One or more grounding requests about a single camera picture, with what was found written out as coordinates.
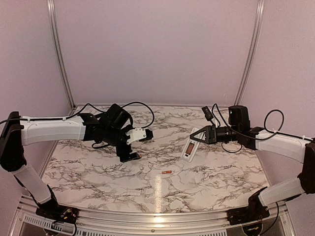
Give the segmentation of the white remote control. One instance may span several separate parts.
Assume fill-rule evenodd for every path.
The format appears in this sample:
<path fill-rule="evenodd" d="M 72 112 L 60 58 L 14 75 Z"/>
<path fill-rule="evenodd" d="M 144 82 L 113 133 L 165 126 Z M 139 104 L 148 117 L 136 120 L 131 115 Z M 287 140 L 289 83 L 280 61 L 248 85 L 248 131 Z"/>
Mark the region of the white remote control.
<path fill-rule="evenodd" d="M 187 162 L 192 162 L 196 155 L 197 149 L 199 148 L 199 145 L 200 142 L 192 140 L 190 137 L 188 137 L 180 157 Z"/>

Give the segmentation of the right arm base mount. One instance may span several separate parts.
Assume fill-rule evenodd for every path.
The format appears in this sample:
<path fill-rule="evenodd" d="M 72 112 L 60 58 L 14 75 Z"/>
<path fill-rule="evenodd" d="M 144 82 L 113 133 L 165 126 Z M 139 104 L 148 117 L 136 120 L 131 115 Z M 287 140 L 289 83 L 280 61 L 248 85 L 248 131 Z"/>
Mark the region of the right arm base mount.
<path fill-rule="evenodd" d="M 230 225 L 262 220 L 263 218 L 270 216 L 268 207 L 263 206 L 258 197 L 264 189 L 266 189 L 266 187 L 253 193 L 248 199 L 247 206 L 234 208 L 227 211 L 227 219 Z"/>

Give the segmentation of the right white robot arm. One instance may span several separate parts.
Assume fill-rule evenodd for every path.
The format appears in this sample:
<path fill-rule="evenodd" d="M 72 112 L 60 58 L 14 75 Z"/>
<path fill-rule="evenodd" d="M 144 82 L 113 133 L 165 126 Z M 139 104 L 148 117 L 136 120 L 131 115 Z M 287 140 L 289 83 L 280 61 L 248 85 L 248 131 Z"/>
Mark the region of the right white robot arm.
<path fill-rule="evenodd" d="M 244 209 L 248 220 L 255 220 L 263 207 L 279 201 L 315 192 L 315 141 L 270 131 L 264 127 L 251 127 L 248 109 L 245 106 L 230 106 L 229 117 L 224 126 L 207 125 L 192 133 L 190 139 L 205 143 L 229 143 L 236 141 L 241 146 L 258 151 L 275 153 L 302 163 L 302 172 L 271 187 L 264 188 L 249 198 L 249 206 Z"/>

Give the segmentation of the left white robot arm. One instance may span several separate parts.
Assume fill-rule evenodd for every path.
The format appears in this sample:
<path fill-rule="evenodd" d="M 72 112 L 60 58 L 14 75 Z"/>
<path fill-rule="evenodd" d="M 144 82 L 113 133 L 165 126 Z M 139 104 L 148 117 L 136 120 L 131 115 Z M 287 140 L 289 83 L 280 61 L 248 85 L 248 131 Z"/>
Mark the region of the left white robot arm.
<path fill-rule="evenodd" d="M 0 165 L 11 172 L 26 188 L 34 201 L 52 219 L 62 215 L 52 190 L 46 185 L 24 157 L 24 146 L 59 140 L 94 141 L 116 147 L 121 162 L 138 159 L 131 143 L 147 138 L 144 128 L 134 128 L 131 115 L 117 104 L 97 115 L 82 113 L 59 118 L 22 117 L 12 112 L 0 136 Z"/>

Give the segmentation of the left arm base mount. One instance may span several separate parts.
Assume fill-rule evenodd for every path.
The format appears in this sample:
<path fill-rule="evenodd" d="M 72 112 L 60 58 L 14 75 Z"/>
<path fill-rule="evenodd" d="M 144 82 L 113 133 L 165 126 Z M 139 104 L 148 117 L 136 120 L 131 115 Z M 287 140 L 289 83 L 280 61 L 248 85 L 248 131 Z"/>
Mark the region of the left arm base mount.
<path fill-rule="evenodd" d="M 66 222 L 69 224 L 75 224 L 79 209 L 71 206 L 60 205 L 57 202 L 57 198 L 50 186 L 47 185 L 47 187 L 50 192 L 50 199 L 47 202 L 41 204 L 32 197 L 37 205 L 36 214 L 52 219 L 54 220 L 54 223 Z"/>

